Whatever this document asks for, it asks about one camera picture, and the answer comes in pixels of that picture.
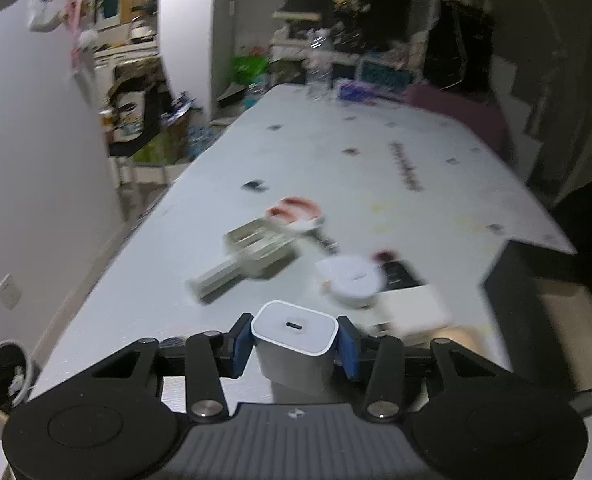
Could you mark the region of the white metal shelf rack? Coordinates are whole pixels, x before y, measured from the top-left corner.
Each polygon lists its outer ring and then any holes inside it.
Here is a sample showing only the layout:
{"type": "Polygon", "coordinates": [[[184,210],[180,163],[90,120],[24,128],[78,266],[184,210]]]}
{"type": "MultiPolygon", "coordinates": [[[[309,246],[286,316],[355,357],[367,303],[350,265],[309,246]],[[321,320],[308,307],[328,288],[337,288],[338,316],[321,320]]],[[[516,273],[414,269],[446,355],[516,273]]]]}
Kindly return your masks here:
{"type": "Polygon", "coordinates": [[[323,23],[320,12],[277,10],[272,14],[281,24],[270,40],[272,84],[301,84],[317,30],[323,23]]]}

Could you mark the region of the black trash bin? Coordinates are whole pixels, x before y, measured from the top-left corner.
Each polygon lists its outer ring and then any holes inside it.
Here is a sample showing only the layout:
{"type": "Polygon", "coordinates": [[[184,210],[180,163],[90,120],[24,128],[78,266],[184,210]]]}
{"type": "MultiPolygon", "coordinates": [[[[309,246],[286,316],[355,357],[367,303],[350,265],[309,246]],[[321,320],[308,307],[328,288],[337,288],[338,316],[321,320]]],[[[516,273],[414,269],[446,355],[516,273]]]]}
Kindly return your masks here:
{"type": "Polygon", "coordinates": [[[0,411],[10,414],[24,403],[40,372],[40,366],[19,342],[0,341],[0,411]]]}

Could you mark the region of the black hanging garment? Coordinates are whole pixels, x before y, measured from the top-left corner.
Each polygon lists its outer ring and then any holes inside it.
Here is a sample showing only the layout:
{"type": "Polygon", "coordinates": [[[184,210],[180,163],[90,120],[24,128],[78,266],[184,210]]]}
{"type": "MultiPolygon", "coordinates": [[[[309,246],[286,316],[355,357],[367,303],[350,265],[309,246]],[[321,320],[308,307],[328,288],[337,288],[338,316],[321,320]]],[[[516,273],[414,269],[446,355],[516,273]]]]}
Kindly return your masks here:
{"type": "Polygon", "coordinates": [[[433,88],[481,99],[491,92],[494,21],[457,0],[440,2],[430,28],[423,77],[433,88]]]}

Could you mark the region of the white wall outlet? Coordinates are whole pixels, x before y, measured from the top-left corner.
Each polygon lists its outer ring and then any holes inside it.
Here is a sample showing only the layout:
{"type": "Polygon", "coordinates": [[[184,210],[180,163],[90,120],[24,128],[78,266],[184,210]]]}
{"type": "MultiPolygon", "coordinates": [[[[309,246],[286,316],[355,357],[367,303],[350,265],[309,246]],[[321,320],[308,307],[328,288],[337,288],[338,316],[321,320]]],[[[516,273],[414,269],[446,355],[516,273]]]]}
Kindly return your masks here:
{"type": "Polygon", "coordinates": [[[11,274],[6,274],[0,281],[0,303],[8,310],[13,310],[22,299],[22,291],[11,274]]]}

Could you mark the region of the red handled scissors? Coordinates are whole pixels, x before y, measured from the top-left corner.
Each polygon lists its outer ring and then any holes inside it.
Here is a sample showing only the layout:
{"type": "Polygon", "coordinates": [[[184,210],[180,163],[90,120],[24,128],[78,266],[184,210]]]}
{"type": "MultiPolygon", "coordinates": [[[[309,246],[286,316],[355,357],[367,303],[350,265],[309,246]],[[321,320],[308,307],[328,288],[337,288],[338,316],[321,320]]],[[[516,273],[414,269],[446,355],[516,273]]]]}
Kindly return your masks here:
{"type": "Polygon", "coordinates": [[[312,200],[298,196],[284,197],[265,211],[264,219],[279,231],[314,240],[328,255],[339,252],[338,243],[324,234],[323,211],[312,200]]]}

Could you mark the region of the beige handheld gadget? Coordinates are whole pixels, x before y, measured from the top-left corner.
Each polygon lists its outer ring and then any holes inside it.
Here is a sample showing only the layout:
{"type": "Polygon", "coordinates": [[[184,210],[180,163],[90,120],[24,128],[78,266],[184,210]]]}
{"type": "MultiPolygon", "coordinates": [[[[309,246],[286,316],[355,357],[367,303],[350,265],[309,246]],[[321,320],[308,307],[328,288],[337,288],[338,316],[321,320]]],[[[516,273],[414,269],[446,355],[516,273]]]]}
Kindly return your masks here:
{"type": "Polygon", "coordinates": [[[189,278],[186,287],[197,301],[209,304],[241,281],[268,278],[293,261],[296,240],[296,234],[268,219],[253,219],[224,234],[224,258],[189,278]]]}

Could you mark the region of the black storage box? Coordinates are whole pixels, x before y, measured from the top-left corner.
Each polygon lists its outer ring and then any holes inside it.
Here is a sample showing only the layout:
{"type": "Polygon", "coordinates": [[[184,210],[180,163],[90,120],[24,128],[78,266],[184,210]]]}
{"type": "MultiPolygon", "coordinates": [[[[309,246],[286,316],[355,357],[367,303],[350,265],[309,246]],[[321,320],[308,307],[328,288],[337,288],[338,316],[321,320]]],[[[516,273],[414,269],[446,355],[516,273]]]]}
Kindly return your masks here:
{"type": "Polygon", "coordinates": [[[592,415],[592,274],[578,255],[510,240],[482,287],[512,370],[592,415]]]}

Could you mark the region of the white round puck charger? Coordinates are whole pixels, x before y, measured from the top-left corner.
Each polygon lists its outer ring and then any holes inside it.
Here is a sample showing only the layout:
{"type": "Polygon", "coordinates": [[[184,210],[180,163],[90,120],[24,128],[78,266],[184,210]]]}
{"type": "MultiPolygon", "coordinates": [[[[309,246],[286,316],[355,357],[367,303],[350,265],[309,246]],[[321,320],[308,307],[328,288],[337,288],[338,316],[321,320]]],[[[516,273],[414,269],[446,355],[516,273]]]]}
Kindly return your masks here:
{"type": "Polygon", "coordinates": [[[315,264],[323,292],[346,307],[363,309],[385,288],[381,267],[359,255],[335,255],[315,264]]]}

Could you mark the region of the black folding chair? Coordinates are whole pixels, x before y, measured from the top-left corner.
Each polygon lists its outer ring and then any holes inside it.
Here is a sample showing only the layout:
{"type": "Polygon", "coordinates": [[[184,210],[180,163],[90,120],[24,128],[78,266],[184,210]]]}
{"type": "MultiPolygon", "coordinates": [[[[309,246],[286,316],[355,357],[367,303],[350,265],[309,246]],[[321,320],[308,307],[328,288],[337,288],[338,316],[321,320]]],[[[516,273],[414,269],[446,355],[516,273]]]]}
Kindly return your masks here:
{"type": "Polygon", "coordinates": [[[123,185],[121,162],[154,140],[162,130],[162,116],[172,110],[167,77],[159,56],[127,61],[115,68],[115,81],[107,91],[112,112],[113,137],[107,142],[118,184],[123,185]]]}

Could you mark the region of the white box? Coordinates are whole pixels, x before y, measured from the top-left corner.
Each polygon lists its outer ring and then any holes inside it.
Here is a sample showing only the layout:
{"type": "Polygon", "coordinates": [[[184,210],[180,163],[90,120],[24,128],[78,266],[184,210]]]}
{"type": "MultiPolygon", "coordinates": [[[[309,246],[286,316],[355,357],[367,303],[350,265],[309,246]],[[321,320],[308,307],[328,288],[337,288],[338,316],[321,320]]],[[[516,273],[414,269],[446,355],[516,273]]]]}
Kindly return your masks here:
{"type": "Polygon", "coordinates": [[[425,344],[429,337],[452,323],[452,316],[431,285],[380,292],[375,302],[373,336],[399,338],[406,346],[425,344]]]}

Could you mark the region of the clear water bottle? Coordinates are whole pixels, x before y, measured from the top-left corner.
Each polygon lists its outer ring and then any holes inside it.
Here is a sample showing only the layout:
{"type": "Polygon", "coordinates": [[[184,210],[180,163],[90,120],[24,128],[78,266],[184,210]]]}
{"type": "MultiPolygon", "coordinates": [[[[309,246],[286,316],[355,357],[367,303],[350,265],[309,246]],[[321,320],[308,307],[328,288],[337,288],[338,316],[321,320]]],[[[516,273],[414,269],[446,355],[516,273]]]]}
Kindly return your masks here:
{"type": "Polygon", "coordinates": [[[305,85],[309,98],[314,101],[327,98],[332,85],[333,57],[331,32],[320,28],[314,33],[305,62],[305,85]]]}

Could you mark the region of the green shopping bag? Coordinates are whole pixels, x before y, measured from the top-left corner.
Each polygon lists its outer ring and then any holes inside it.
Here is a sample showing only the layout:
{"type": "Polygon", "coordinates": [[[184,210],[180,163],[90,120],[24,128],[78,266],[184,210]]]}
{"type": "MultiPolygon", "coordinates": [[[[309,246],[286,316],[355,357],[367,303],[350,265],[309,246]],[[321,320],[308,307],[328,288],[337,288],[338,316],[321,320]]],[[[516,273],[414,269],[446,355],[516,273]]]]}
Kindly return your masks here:
{"type": "Polygon", "coordinates": [[[262,55],[238,55],[232,58],[232,81],[248,87],[267,71],[268,61],[262,55]]]}

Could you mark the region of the POIZON sign box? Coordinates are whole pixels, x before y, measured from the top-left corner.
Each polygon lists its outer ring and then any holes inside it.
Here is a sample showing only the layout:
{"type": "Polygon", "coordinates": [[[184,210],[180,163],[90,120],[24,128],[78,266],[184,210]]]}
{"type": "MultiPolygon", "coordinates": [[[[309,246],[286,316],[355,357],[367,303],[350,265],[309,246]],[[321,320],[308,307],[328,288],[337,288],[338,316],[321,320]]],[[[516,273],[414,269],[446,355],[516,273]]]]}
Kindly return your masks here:
{"type": "Polygon", "coordinates": [[[381,60],[361,58],[357,69],[358,80],[389,91],[402,91],[414,81],[414,74],[381,60]]]}

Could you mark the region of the white USB wall charger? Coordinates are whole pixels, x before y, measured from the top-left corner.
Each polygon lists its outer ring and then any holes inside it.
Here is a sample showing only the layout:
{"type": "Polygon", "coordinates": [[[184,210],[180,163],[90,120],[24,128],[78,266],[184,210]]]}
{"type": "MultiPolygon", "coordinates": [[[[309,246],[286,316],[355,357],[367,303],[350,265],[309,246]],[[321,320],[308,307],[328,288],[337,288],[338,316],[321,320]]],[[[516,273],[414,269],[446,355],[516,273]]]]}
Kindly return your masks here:
{"type": "Polygon", "coordinates": [[[251,321],[261,372],[270,382],[319,396],[331,381],[339,325],[329,314],[282,300],[251,321]]]}

